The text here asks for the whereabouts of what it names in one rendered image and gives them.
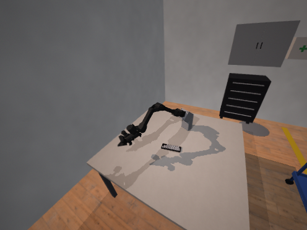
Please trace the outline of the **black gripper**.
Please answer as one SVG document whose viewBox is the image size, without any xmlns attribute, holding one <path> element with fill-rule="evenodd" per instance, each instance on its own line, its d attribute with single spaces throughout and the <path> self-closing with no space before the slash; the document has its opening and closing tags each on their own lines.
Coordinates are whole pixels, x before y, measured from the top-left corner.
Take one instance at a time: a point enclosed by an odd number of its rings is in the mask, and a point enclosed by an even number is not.
<svg viewBox="0 0 307 230">
<path fill-rule="evenodd" d="M 132 140 L 134 140 L 133 136 L 131 134 L 129 134 L 127 137 L 124 138 L 124 136 L 120 135 L 119 136 L 120 139 L 120 143 L 118 144 L 118 147 L 120 146 L 124 146 L 127 145 L 127 143 L 129 143 L 129 145 L 132 145 Z"/>
</svg>

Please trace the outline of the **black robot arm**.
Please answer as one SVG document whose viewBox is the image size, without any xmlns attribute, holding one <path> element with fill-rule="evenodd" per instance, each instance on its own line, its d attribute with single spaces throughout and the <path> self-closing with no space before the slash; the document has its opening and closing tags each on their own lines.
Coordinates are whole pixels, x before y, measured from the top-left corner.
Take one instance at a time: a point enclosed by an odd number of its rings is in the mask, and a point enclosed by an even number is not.
<svg viewBox="0 0 307 230">
<path fill-rule="evenodd" d="M 165 107 L 163 104 L 160 104 L 160 103 L 156 103 L 154 105 L 152 105 L 152 107 L 149 108 L 149 110 L 147 111 L 147 114 L 145 115 L 145 118 L 143 119 L 143 121 L 138 125 L 138 126 L 135 126 L 134 124 L 131 124 L 131 125 L 128 125 L 126 127 L 126 129 L 128 130 L 128 132 L 133 136 L 133 138 L 137 138 L 138 136 L 141 137 L 141 133 L 145 132 L 146 129 L 147 129 L 147 124 L 152 116 L 152 114 L 154 112 L 157 112 L 157 111 L 167 111 L 169 113 L 171 113 L 172 115 L 178 117 L 184 117 L 185 116 L 185 111 L 182 111 L 181 109 L 170 109 L 170 108 L 167 108 Z M 124 138 L 127 137 L 129 134 L 126 133 L 126 131 L 121 131 L 121 134 L 124 135 Z"/>
</svg>

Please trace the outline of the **black keyboard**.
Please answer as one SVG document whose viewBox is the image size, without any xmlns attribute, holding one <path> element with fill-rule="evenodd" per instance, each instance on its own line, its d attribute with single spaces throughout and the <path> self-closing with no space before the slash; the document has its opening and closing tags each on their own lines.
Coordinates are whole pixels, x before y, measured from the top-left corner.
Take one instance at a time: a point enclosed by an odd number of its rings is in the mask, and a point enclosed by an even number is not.
<svg viewBox="0 0 307 230">
<path fill-rule="evenodd" d="M 162 144 L 162 149 L 166 149 L 166 150 L 171 150 L 171 151 L 177 151 L 180 152 L 181 151 L 181 147 L 179 146 L 174 146 L 174 145 L 169 145 L 169 144 Z"/>
</svg>

